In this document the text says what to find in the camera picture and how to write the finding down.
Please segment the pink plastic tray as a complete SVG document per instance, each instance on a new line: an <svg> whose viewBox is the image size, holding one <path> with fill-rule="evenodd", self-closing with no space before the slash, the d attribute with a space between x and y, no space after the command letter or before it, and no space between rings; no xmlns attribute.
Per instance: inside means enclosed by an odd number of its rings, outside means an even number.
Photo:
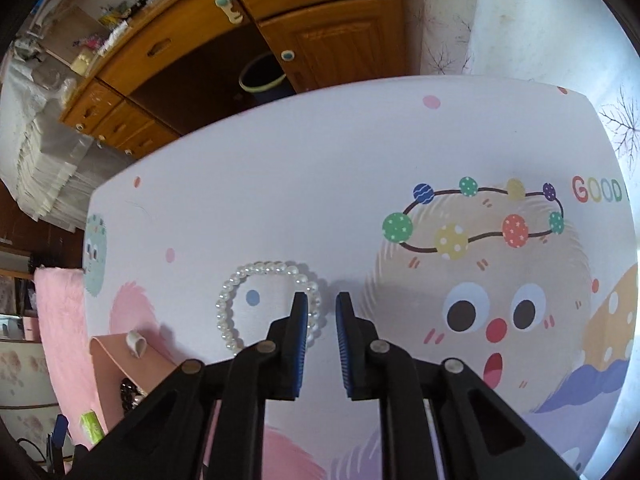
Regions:
<svg viewBox="0 0 640 480"><path fill-rule="evenodd" d="M94 380L105 431L111 431L125 416L120 386L128 379L142 393L157 387L176 368L171 360L149 345L135 330L92 337L89 342Z"/></svg>

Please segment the green tissue packet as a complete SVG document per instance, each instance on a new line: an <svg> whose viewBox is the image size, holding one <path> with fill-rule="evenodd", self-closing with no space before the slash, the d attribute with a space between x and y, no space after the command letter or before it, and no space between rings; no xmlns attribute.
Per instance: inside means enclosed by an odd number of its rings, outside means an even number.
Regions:
<svg viewBox="0 0 640 480"><path fill-rule="evenodd" d="M105 436L99 417L94 411L85 412L80 416L80 426L91 445L96 445Z"/></svg>

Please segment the pink fleece blanket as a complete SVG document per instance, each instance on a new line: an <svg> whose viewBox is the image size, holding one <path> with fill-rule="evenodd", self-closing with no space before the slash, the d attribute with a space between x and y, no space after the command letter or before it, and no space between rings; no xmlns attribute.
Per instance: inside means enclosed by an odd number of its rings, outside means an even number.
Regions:
<svg viewBox="0 0 640 480"><path fill-rule="evenodd" d="M53 391L76 444L92 448L81 416L100 410L89 353L81 270L40 268L34 275L38 324Z"/></svg>

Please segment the cartoon printed tablecloth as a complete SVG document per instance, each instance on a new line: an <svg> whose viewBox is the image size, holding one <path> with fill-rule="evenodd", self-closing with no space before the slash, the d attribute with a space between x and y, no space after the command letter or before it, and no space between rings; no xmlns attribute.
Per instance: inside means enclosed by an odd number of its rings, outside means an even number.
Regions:
<svg viewBox="0 0 640 480"><path fill-rule="evenodd" d="M381 477L378 407L343 387L334 304L465 364L574 470L605 433L637 318L634 220L591 102L482 77L349 84L263 105L93 194L91 337L213 363L310 297L300 398L267 408L273 479Z"/></svg>

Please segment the white lace cover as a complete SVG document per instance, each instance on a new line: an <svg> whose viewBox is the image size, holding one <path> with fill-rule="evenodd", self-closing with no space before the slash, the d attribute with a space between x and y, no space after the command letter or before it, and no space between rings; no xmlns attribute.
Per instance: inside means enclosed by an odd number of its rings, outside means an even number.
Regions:
<svg viewBox="0 0 640 480"><path fill-rule="evenodd" d="M1 181L18 208L65 231L83 229L93 191L134 160L60 122L77 78L54 58L1 65Z"/></svg>

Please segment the cream ceramic mug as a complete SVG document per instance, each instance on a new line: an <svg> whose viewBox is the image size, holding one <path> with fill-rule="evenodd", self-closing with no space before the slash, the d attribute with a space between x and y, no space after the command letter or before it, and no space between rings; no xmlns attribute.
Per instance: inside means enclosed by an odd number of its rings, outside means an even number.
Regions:
<svg viewBox="0 0 640 480"><path fill-rule="evenodd" d="M99 55L96 51L88 48L82 48L76 58L74 58L72 64L70 64L70 69L75 74L85 77L90 72L98 58Z"/></svg>

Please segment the wooden desk with drawers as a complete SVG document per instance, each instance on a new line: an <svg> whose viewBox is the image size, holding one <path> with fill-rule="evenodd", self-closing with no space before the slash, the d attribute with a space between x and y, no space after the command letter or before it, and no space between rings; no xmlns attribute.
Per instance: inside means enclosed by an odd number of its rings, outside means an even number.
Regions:
<svg viewBox="0 0 640 480"><path fill-rule="evenodd" d="M142 158L273 100L405 75L404 0L141 0L61 122Z"/></svg>

